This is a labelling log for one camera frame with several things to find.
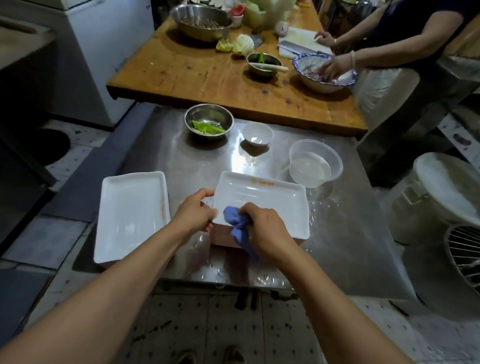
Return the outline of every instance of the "fan grille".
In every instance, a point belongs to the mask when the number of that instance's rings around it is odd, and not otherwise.
[[[480,229],[458,226],[450,231],[447,244],[457,270],[480,292]]]

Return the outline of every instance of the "bracelet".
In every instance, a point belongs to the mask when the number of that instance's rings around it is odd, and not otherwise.
[[[352,58],[352,69],[355,69],[355,51],[350,52],[350,57]]]

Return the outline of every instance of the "wooden table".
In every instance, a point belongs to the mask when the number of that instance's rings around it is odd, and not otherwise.
[[[319,30],[313,5],[293,10],[291,26]],[[230,32],[249,34],[242,27]],[[265,31],[257,51],[278,57],[278,39]],[[348,89],[325,95],[303,86],[290,60],[290,69],[269,82],[251,77],[245,59],[217,52],[187,38],[167,19],[124,67],[107,83],[113,98],[124,97],[178,108],[213,103],[229,109],[236,118],[360,137],[367,131]]]

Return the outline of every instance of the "blue and white bowl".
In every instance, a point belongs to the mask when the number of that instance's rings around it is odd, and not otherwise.
[[[315,92],[331,94],[344,87],[354,85],[358,79],[358,73],[355,70],[350,70],[347,73],[344,73],[335,83],[317,81],[305,73],[306,69],[317,69],[331,59],[332,56],[327,54],[303,53],[295,57],[293,60],[293,67],[295,67],[295,70],[300,74],[300,79],[303,84]]]

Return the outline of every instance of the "woman's hand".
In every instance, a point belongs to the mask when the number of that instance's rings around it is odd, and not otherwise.
[[[214,194],[215,190],[202,188],[188,196],[178,208],[170,224],[178,229],[186,230],[188,235],[193,235],[199,231],[209,232],[212,230],[212,220],[218,215],[218,210],[210,208],[202,200]]]
[[[341,54],[333,57],[330,61],[325,62],[319,68],[318,73],[327,82],[332,82],[338,77],[352,69],[352,56],[350,54]]]
[[[253,220],[253,225],[247,226],[250,244],[262,258],[279,265],[297,247],[275,210],[249,202],[239,209],[241,214],[249,214]]]
[[[315,34],[315,38],[317,43],[320,43],[323,46],[329,48],[336,48],[336,40],[332,37],[332,35],[328,32],[321,30],[317,34]]]

